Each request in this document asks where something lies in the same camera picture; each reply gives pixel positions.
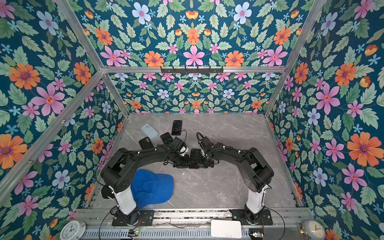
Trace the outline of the pink-edged smartphone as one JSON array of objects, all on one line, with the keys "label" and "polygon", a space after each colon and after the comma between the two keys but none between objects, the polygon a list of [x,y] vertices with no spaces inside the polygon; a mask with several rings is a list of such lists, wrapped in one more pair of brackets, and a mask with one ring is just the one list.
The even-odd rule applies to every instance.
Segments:
[{"label": "pink-edged smartphone", "polygon": [[190,169],[199,169],[200,164],[199,162],[201,161],[201,150],[200,149],[191,149],[191,154],[190,154]]}]

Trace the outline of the black phone case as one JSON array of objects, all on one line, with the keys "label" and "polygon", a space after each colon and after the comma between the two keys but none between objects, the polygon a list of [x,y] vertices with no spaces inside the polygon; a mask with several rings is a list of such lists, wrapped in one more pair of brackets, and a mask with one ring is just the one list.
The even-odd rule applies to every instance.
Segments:
[{"label": "black phone case", "polygon": [[145,137],[141,140],[139,140],[139,145],[142,150],[148,150],[148,149],[153,149],[154,145],[149,137]]}]

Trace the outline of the silver-edged smartphone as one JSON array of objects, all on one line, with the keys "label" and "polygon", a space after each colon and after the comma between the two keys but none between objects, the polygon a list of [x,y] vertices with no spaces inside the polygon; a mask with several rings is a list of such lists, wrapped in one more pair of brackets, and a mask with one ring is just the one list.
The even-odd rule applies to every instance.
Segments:
[{"label": "silver-edged smartphone", "polygon": [[170,133],[164,133],[160,136],[160,138],[164,145],[171,144],[174,140]]}]

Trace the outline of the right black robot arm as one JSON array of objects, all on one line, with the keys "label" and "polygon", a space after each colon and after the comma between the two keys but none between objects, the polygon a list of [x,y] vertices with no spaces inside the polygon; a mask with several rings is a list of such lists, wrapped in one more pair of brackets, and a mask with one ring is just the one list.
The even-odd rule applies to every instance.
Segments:
[{"label": "right black robot arm", "polygon": [[272,188],[270,183],[274,171],[271,166],[256,148],[238,150],[223,143],[214,144],[200,132],[197,133],[197,140],[202,149],[202,158],[198,160],[200,167],[212,168],[224,161],[238,168],[249,189],[243,218],[251,225],[257,224],[266,209],[266,191]]}]

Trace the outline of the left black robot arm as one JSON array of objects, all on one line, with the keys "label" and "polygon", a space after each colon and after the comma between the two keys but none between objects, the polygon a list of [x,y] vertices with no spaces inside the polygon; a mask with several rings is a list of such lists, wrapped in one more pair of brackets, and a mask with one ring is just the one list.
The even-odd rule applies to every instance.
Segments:
[{"label": "left black robot arm", "polygon": [[188,150],[187,144],[179,138],[174,138],[167,145],[157,145],[146,150],[118,149],[102,169],[101,178],[114,195],[119,211],[128,216],[138,210],[131,185],[139,168],[157,162],[184,167],[187,165]]}]

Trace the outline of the light blue phone case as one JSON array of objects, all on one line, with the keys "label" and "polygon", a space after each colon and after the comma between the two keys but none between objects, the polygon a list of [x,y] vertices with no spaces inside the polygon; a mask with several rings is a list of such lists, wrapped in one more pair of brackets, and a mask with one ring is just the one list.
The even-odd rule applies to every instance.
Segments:
[{"label": "light blue phone case", "polygon": [[159,136],[159,132],[150,124],[143,125],[140,130],[150,139],[154,139]]}]

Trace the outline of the blue-edged smartphone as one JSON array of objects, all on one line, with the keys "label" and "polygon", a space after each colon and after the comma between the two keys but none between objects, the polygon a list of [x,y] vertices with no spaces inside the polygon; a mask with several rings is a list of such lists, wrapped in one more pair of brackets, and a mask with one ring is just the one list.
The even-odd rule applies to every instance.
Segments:
[{"label": "blue-edged smartphone", "polygon": [[172,136],[180,136],[181,135],[181,132],[182,132],[182,125],[183,125],[183,121],[182,120],[174,120],[173,121],[173,125],[172,125],[172,132],[171,132],[171,135]]}]

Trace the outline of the blue baseball cap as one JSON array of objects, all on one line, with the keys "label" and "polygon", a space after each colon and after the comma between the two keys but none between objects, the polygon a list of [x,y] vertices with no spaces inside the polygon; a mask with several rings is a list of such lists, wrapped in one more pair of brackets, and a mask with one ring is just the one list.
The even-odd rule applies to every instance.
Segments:
[{"label": "blue baseball cap", "polygon": [[143,209],[148,205],[167,202],[173,195],[174,178],[171,175],[137,170],[131,189],[139,209]]}]

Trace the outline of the white rectangular box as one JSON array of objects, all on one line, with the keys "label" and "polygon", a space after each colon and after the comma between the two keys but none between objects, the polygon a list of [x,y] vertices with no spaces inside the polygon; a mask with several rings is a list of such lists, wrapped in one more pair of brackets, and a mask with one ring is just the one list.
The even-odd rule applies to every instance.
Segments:
[{"label": "white rectangular box", "polygon": [[211,236],[215,238],[241,239],[242,225],[240,221],[212,220]]}]

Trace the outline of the black plush toy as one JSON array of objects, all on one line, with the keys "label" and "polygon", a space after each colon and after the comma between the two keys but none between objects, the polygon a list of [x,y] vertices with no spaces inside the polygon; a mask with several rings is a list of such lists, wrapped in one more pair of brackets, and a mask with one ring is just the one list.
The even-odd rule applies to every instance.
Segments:
[{"label": "black plush toy", "polygon": [[101,195],[103,199],[114,199],[115,195],[113,191],[108,186],[103,186],[101,188]]}]

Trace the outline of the silver alarm clock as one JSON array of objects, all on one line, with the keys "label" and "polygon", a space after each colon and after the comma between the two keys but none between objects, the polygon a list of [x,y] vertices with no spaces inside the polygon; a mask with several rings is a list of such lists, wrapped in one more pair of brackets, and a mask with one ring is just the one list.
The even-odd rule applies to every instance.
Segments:
[{"label": "silver alarm clock", "polygon": [[324,240],[326,238],[325,228],[315,220],[298,222],[298,230],[304,240]]}]

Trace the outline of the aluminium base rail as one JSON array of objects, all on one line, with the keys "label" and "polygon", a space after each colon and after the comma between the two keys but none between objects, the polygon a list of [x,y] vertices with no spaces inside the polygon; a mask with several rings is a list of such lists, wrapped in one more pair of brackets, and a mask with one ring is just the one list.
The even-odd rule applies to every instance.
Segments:
[{"label": "aluminium base rail", "polygon": [[300,240],[298,222],[312,220],[309,208],[267,208],[273,225],[243,226],[242,238],[211,236],[212,220],[232,221],[231,209],[149,209],[155,211],[151,226],[113,227],[114,211],[79,210],[76,220],[86,223],[84,240]]}]

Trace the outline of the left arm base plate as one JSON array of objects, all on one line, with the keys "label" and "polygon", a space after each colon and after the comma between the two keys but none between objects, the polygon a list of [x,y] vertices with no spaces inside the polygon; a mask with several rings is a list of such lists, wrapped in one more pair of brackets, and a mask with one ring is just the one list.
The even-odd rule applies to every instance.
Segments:
[{"label": "left arm base plate", "polygon": [[114,214],[113,227],[138,227],[151,226],[154,220],[153,210],[134,210],[128,215],[123,214],[118,210]]}]

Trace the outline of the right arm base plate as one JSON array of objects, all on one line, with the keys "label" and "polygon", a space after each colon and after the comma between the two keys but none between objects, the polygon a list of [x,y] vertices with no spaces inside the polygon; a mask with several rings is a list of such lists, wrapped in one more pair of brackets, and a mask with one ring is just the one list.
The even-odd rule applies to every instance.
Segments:
[{"label": "right arm base plate", "polygon": [[261,210],[259,213],[253,214],[250,210],[246,209],[231,209],[230,213],[232,214],[232,220],[241,222],[243,226],[273,225],[269,210]]}]

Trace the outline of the black hook rail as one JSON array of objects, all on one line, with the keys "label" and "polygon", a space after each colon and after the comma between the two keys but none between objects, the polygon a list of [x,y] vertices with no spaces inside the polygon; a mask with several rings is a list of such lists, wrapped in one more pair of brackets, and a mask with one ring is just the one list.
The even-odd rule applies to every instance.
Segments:
[{"label": "black hook rail", "polygon": [[221,74],[223,67],[160,67],[162,74]]}]

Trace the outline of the white wall clock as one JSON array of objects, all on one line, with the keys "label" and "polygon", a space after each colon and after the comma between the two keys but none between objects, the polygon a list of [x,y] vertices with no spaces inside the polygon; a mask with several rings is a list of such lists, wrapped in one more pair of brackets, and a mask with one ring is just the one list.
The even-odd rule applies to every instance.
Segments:
[{"label": "white wall clock", "polygon": [[86,232],[86,223],[83,221],[70,221],[60,232],[60,240],[80,240]]}]

